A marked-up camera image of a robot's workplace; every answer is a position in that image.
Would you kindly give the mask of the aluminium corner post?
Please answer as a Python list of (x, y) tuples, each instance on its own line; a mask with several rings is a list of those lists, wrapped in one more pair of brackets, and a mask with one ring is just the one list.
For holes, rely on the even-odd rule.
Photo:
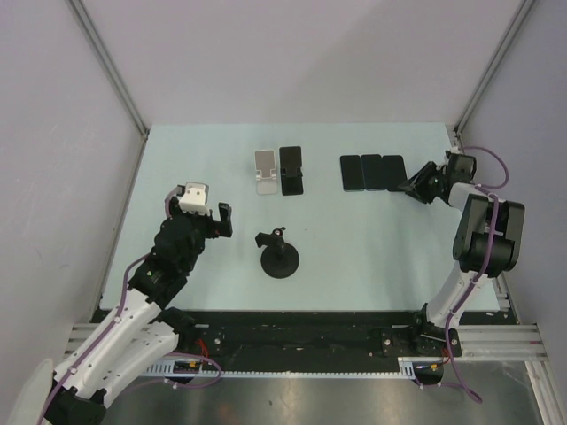
[(149, 128), (139, 112), (127, 84), (123, 80), (103, 37), (97, 29), (95, 21), (91, 18), (87, 7), (81, 0), (65, 0), (67, 7), (73, 15), (79, 29), (82, 31), (91, 51), (99, 63), (113, 92), (118, 97), (130, 121), (136, 128), (143, 141), (147, 140)]
[(478, 84), (474, 88), (462, 113), (453, 126), (453, 132), (457, 137), (460, 137), (463, 130), (466, 128), (473, 112), (477, 109), (478, 104), (482, 100), (493, 78), (500, 70), (504, 59), (507, 57), (514, 42), (518, 38), (528, 19), (531, 17), (533, 10), (538, 3), (539, 1), (537, 0), (523, 0), (519, 3), (519, 6), (517, 7), (511, 21), (508, 23), (502, 38), (490, 57)]

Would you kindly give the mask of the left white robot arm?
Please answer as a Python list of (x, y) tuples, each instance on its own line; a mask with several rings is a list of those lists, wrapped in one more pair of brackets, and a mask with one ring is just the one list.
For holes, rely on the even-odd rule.
[(230, 205), (214, 220), (203, 206), (175, 207), (149, 253), (123, 275), (120, 300), (89, 337), (53, 372), (40, 421), (98, 424), (117, 396), (147, 367), (198, 336), (195, 321), (170, 305), (188, 281), (206, 240), (232, 235)]

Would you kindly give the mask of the blue smartphone dark screen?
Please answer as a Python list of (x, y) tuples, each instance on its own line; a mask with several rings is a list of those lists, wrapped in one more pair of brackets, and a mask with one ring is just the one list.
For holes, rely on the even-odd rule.
[(364, 154), (361, 156), (361, 166), (365, 190), (385, 190), (383, 174), (383, 157), (379, 154)]

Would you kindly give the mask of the white folding phone stand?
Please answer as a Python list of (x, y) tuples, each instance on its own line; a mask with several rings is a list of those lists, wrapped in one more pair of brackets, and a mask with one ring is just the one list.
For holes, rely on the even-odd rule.
[(254, 164), (257, 193), (275, 195), (278, 191), (276, 153), (273, 150), (255, 151)]

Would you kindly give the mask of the teal smartphone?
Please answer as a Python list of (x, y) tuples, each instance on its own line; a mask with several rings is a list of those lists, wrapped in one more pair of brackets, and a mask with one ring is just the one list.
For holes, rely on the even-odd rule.
[(339, 161), (343, 190), (346, 192), (364, 190), (361, 157), (358, 155), (343, 155)]

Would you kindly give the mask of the right aluminium corner post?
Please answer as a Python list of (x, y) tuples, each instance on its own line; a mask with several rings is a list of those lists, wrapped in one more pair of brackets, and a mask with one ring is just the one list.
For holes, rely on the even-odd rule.
[(531, 17), (533, 10), (538, 3), (539, 1), (537, 0), (523, 0), (519, 3), (519, 6), (517, 7), (511, 21), (508, 23), (502, 38), (490, 57), (478, 84), (474, 88), (462, 113), (453, 126), (453, 132), (457, 137), (460, 137), (463, 130), (466, 128), (473, 112), (477, 109), (478, 104), (482, 100), (493, 78), (500, 70), (504, 59), (507, 57), (514, 42), (518, 38), (528, 19)]

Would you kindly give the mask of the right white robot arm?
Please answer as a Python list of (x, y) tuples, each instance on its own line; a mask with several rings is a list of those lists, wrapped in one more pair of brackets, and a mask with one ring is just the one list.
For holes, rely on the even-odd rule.
[(521, 247), (525, 207), (503, 200), (494, 188), (475, 183), (477, 160), (471, 155), (446, 152), (442, 165), (430, 161), (399, 185), (413, 199), (430, 204), (440, 199), (461, 213), (454, 237), (454, 268), (446, 282), (422, 310), (408, 333), (410, 348), (429, 355), (447, 340), (465, 307), (484, 286), (514, 268)]

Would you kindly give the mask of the black round-base phone stand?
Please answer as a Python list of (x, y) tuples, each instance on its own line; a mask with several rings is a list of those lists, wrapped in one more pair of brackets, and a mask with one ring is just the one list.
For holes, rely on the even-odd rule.
[(284, 240), (286, 227), (275, 228), (271, 233), (258, 233), (255, 243), (263, 248), (260, 255), (262, 270), (275, 279), (285, 279), (293, 275), (299, 268), (297, 249)]

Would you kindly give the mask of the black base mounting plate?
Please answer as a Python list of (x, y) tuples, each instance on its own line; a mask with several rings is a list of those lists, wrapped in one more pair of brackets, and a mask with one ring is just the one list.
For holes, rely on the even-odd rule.
[(160, 318), (181, 333), (182, 352), (206, 354), (220, 366), (292, 365), (327, 359), (460, 357), (455, 329), (447, 340), (417, 336), (418, 312), (198, 312), (173, 307)]

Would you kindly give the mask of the left aluminium corner post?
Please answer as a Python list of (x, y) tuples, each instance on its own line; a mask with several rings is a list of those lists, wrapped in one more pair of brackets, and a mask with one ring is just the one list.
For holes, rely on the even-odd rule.
[(65, 0), (67, 7), (73, 15), (79, 29), (82, 31), (91, 51), (99, 63), (113, 92), (118, 97), (130, 121), (136, 128), (143, 141), (147, 140), (149, 128), (139, 112), (127, 84), (123, 80), (103, 37), (97, 29), (95, 21), (91, 18), (87, 7), (81, 0)]

